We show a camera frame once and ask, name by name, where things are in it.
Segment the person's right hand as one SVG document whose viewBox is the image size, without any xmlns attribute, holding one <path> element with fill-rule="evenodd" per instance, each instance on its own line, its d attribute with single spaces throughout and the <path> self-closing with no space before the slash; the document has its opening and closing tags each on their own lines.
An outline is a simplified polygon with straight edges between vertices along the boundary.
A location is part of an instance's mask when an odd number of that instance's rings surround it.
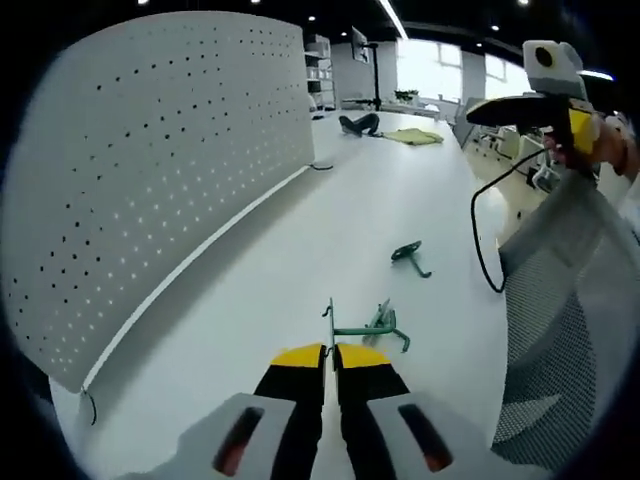
<svg viewBox="0 0 640 480">
<path fill-rule="evenodd" d="M 569 169 L 585 171 L 593 165 L 607 163 L 616 175 L 633 181 L 639 172 L 639 151 L 635 139 L 614 117 L 603 120 L 593 115 L 591 128 L 595 132 L 595 141 L 588 154 L 570 151 L 556 141 L 554 133 L 544 136 L 543 145 L 556 161 Z"/>
</svg>

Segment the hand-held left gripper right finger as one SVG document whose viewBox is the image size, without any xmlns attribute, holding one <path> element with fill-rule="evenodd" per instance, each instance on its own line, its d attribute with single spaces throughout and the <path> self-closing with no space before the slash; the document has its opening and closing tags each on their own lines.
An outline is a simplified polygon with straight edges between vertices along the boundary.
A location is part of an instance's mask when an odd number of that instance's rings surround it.
<svg viewBox="0 0 640 480">
<path fill-rule="evenodd" d="M 358 479 L 491 479 L 493 455 L 472 424 L 410 391 L 385 354 L 334 348 L 341 434 Z"/>
</svg>

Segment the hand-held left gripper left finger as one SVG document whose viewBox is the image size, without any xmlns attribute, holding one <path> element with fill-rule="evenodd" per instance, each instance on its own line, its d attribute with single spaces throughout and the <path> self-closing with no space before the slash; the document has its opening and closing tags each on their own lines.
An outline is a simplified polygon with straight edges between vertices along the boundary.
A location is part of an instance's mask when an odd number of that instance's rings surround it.
<svg viewBox="0 0 640 480">
<path fill-rule="evenodd" d="M 177 479 L 308 479 L 322 434 L 327 347 L 277 355 L 251 394 L 239 393 L 190 427 Z"/>
</svg>

